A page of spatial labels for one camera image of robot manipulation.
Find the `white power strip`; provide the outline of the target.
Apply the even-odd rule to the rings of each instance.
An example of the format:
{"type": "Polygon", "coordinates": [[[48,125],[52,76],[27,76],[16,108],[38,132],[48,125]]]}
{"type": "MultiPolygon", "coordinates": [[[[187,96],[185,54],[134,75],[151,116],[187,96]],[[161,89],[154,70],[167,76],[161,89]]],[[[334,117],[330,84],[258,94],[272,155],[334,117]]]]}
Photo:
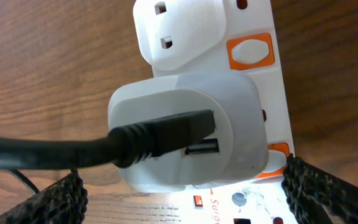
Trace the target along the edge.
{"type": "Polygon", "coordinates": [[[153,75],[162,77],[200,73],[190,84],[202,84],[222,99],[234,94],[222,81],[232,73],[249,79],[240,83],[240,103],[250,101],[250,87],[258,90],[264,131],[245,127],[249,111],[232,122],[234,140],[250,143],[265,138],[268,161],[254,177],[244,173],[258,155],[234,146],[228,161],[216,161],[221,176],[181,194],[184,223],[294,223],[280,186],[286,159],[294,153],[283,74],[272,6],[268,0],[136,1],[135,29],[143,58],[153,75]]]}

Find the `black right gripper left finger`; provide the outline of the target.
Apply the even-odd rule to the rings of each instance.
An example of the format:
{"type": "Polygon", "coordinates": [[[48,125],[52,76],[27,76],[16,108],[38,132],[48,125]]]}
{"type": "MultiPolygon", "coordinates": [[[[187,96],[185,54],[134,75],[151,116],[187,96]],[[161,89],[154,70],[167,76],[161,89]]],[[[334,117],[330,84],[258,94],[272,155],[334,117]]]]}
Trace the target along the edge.
{"type": "Polygon", "coordinates": [[[82,224],[88,192],[77,170],[0,215],[0,224],[82,224]]]}

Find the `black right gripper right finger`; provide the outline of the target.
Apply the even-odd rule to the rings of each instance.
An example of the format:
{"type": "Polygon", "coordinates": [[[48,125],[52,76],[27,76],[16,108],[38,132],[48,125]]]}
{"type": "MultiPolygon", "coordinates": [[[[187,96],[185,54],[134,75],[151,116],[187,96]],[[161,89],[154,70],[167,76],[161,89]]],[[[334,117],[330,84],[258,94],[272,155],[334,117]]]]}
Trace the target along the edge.
{"type": "Polygon", "coordinates": [[[358,187],[290,154],[282,189],[298,223],[331,223],[330,215],[358,224],[358,187]]]}

